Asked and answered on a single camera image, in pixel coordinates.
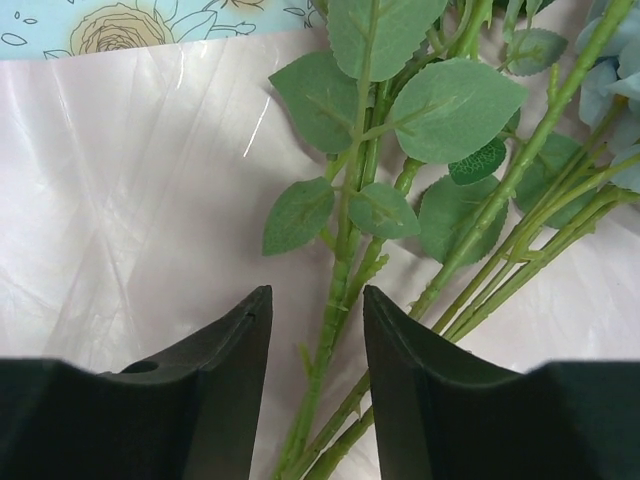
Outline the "purple pink wrapping paper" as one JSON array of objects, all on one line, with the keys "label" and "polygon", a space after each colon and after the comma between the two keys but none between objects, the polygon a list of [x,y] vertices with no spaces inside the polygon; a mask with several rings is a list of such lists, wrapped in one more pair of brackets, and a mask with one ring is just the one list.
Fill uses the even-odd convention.
[{"label": "purple pink wrapping paper", "polygon": [[[332,257],[262,257],[280,193],[319,176],[267,77],[325,32],[1,62],[1,356],[117,371],[258,285],[274,321],[251,479],[268,479],[317,341]],[[461,346],[511,370],[639,360],[639,212],[620,208]]]}]

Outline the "pink rose stem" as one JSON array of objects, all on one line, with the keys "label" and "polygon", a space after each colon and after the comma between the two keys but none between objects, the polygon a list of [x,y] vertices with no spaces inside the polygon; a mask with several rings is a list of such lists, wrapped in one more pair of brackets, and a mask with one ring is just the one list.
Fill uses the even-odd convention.
[{"label": "pink rose stem", "polygon": [[[426,232],[410,205],[419,170],[472,155],[498,137],[525,90],[478,56],[490,1],[319,1],[329,47],[270,77],[303,139],[323,152],[325,173],[277,198],[265,223],[266,256],[323,241],[333,256],[322,327],[299,352],[308,386],[273,477],[333,473],[337,449],[370,427],[358,381],[313,431],[335,350],[364,287],[387,265],[384,245]],[[346,420],[359,417],[354,425]]]}]

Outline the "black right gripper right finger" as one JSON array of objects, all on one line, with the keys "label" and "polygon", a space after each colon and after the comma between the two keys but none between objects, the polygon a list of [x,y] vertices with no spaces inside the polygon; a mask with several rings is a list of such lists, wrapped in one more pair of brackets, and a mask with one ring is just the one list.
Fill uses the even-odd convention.
[{"label": "black right gripper right finger", "polygon": [[375,286],[364,335],[385,479],[635,479],[639,366],[487,362],[407,316]]}]

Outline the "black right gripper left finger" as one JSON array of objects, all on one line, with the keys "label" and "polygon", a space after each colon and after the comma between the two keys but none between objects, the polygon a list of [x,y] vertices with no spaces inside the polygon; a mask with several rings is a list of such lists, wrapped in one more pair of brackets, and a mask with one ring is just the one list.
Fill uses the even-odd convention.
[{"label": "black right gripper left finger", "polygon": [[5,479],[246,479],[273,318],[261,286],[118,373],[1,363]]}]

